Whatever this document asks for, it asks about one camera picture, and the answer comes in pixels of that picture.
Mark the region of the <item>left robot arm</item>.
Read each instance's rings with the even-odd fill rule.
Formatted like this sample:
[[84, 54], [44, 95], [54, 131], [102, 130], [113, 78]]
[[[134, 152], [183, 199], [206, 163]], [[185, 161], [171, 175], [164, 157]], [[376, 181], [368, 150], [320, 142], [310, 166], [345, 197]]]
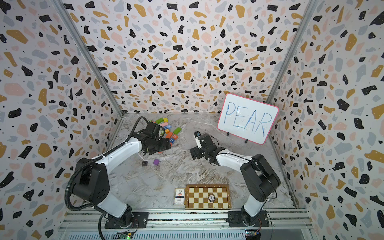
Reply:
[[165, 129], [157, 123], [139, 117], [144, 129], [136, 131], [137, 123], [126, 140], [107, 152], [92, 159], [82, 158], [65, 189], [64, 201], [71, 211], [94, 208], [104, 214], [118, 227], [133, 224], [132, 208], [110, 191], [109, 174], [125, 160], [142, 152], [152, 155], [171, 148], [170, 140], [164, 138]]

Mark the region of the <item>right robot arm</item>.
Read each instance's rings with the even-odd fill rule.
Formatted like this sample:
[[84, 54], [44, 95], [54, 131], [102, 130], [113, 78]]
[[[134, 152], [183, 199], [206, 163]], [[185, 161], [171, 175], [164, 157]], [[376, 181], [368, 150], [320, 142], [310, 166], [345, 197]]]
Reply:
[[213, 142], [209, 134], [194, 133], [197, 146], [190, 149], [192, 158], [205, 158], [213, 166], [228, 167], [242, 174], [250, 193], [240, 211], [239, 217], [229, 218], [230, 224], [242, 224], [253, 227], [260, 223], [263, 206], [272, 193], [277, 192], [281, 180], [266, 158], [257, 154], [244, 156], [233, 153]]

